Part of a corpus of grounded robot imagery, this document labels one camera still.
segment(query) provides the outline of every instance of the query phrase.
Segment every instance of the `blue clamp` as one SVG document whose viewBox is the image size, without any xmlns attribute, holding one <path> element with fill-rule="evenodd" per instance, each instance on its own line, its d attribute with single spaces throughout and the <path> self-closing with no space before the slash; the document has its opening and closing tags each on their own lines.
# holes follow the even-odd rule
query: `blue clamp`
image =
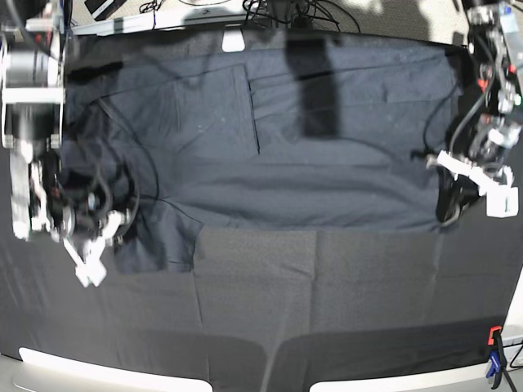
<svg viewBox="0 0 523 392">
<path fill-rule="evenodd" d="M 490 362 L 492 365 L 487 373 L 487 378 L 491 378 L 494 374 L 501 372 L 501 361 L 499 361 L 499 356 L 496 351 L 490 353 Z"/>
</svg>

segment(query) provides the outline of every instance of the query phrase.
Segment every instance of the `black t-shirt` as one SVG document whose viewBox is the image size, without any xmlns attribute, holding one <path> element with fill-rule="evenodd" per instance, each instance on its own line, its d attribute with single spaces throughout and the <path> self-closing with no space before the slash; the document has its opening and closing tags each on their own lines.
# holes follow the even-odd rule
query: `black t-shirt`
<svg viewBox="0 0 523 392">
<path fill-rule="evenodd" d="M 300 46 L 72 82 L 67 128 L 107 176 L 125 161 L 140 184 L 119 268 L 191 270 L 203 225 L 437 229 L 436 171 L 412 157 L 444 144 L 461 93 L 454 60 L 418 44 Z M 65 142 L 66 170 L 84 165 L 76 149 Z"/>
</svg>

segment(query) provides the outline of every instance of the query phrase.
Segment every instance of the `shirt sleeve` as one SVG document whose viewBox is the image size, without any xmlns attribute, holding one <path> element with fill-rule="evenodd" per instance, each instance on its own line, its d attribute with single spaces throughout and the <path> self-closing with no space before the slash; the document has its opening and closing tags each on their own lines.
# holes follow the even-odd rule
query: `shirt sleeve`
<svg viewBox="0 0 523 392">
<path fill-rule="evenodd" d="M 190 272 L 196 238 L 203 225 L 164 200 L 142 200 L 134 225 L 115 251 L 125 274 L 169 270 Z"/>
</svg>

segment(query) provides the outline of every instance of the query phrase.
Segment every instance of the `black tablecloth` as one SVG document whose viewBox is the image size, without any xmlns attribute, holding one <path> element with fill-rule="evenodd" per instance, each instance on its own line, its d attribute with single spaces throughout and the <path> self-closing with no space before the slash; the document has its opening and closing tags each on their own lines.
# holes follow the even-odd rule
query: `black tablecloth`
<svg viewBox="0 0 523 392">
<path fill-rule="evenodd" d="M 70 71 L 78 83 L 188 56 L 211 64 L 221 36 L 200 31 L 87 38 L 86 57 Z M 354 35 L 247 32 L 245 38 L 248 51 L 297 43 L 306 50 L 318 40 L 347 51 L 427 49 Z M 511 156 L 516 181 L 523 175 L 522 149 Z M 0 159 L 8 184 L 5 151 Z M 9 196 L 7 189 L 0 194 L 3 205 L 10 204 Z M 0 352 L 17 358 L 20 347 L 29 347 L 199 378 L 216 391 L 300 391 L 318 381 L 485 362 L 489 329 L 503 323 L 522 265 L 521 218 L 487 218 L 484 205 L 443 232 L 204 226 L 192 272 L 120 274 L 107 254 L 108 278 L 89 289 L 74 277 L 65 250 L 50 240 L 16 241 L 7 207 L 0 211 L 0 228 Z"/>
</svg>

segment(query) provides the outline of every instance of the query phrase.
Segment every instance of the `cable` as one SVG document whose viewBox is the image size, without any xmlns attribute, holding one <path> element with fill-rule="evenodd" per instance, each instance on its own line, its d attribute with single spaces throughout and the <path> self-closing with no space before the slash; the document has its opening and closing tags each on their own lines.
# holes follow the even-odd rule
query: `cable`
<svg viewBox="0 0 523 392">
<path fill-rule="evenodd" d="M 489 79 L 489 83 L 487 84 L 486 89 L 483 91 L 483 94 L 480 95 L 480 97 L 477 99 L 477 101 L 474 103 L 474 105 L 469 109 L 468 113 L 463 117 L 463 119 L 459 122 L 458 126 L 456 127 L 456 131 L 454 131 L 454 134 L 452 135 L 452 138 L 449 142 L 449 151 L 451 153 L 455 153 L 454 146 L 456 144 L 456 140 L 458 140 L 459 135 L 461 135 L 461 132 L 463 132 L 463 129 L 465 126 L 472 120 L 472 118 L 477 114 L 478 110 L 483 105 L 483 102 L 485 101 L 488 94 L 490 94 L 490 90 L 492 90 L 492 86 L 494 85 L 494 80 L 496 77 L 493 75 Z"/>
<path fill-rule="evenodd" d="M 140 6 L 140 13 L 145 14 L 151 11 L 159 11 L 165 0 L 151 0 L 150 2 L 144 2 Z"/>
<path fill-rule="evenodd" d="M 311 18 L 312 20 L 326 20 L 328 22 L 334 23 L 336 25 L 337 31 L 341 32 L 339 22 L 334 18 L 333 14 L 331 14 L 329 12 L 329 10 L 327 10 L 325 7 L 321 6 L 316 0 L 312 0 L 312 1 L 305 0 L 305 2 L 309 6 L 309 8 L 311 6 L 313 6 L 315 8 L 314 15 L 312 17 L 311 16 L 307 16 L 307 17 Z M 327 16 L 327 18 L 322 18 L 321 16 L 316 16 L 317 10 L 320 10 L 325 16 Z"/>
<path fill-rule="evenodd" d="M 503 372 L 503 375 L 505 376 L 505 378 L 507 379 L 507 383 L 508 383 L 508 386 L 510 386 L 510 390 L 512 392 L 517 392 L 516 386 L 514 385 L 514 381 L 512 381 L 512 378 L 508 374 L 508 371 L 505 367 L 502 369 L 502 372 Z"/>
<path fill-rule="evenodd" d="M 178 0 L 179 2 L 183 2 L 184 4 L 187 4 L 188 6 L 192 7 L 205 7 L 205 6 L 217 6 L 218 4 L 223 4 L 224 2 L 229 2 L 230 0 L 218 0 L 216 2 L 206 2 L 206 3 L 198 3 L 193 4 L 192 2 L 186 2 L 184 0 Z"/>
<path fill-rule="evenodd" d="M 335 6 L 337 9 L 339 9 L 341 12 L 343 12 L 345 15 L 347 15 L 349 18 L 351 18 L 351 20 L 354 22 L 356 28 L 358 29 L 358 33 L 361 33 L 361 26 L 358 23 L 358 20 L 356 20 L 356 18 L 345 8 L 343 8 L 342 6 L 340 6 L 339 4 L 336 4 L 335 2 L 333 2 L 331 0 L 314 0 L 314 1 L 315 2 L 326 2 L 328 4 Z"/>
<path fill-rule="evenodd" d="M 256 9 L 256 11 L 252 11 L 252 7 L 255 3 L 258 3 L 258 8 Z M 248 15 L 253 15 L 251 20 L 253 20 L 253 18 L 256 16 L 261 16 L 261 17 L 273 20 L 277 23 L 281 23 L 282 25 L 290 25 L 293 22 L 292 18 L 289 20 L 281 20 L 281 19 L 276 18 L 275 16 L 270 15 L 268 12 L 263 13 L 263 14 L 260 13 L 260 7 L 259 7 L 260 3 L 261 3 L 261 0 L 243 0 L 242 8 L 244 9 L 245 12 L 248 13 Z"/>
<path fill-rule="evenodd" d="M 140 6 L 140 13 L 145 14 L 147 12 L 153 12 L 153 30 L 156 29 L 156 11 L 159 11 L 165 0 L 151 0 L 150 2 L 144 2 Z"/>
<path fill-rule="evenodd" d="M 41 51 L 43 54 L 51 57 L 52 59 L 58 60 L 51 54 L 51 50 L 48 47 L 45 47 L 41 42 L 37 41 L 33 35 L 27 29 L 25 28 L 25 22 L 20 17 L 20 14 L 18 13 L 18 10 L 16 9 L 15 0 L 6 0 L 7 9 L 9 10 L 9 13 L 11 14 L 11 18 L 14 20 L 16 26 L 18 29 L 20 29 L 20 33 L 22 34 L 22 37 L 24 38 L 24 41 L 28 43 L 33 49 L 36 51 Z"/>
</svg>

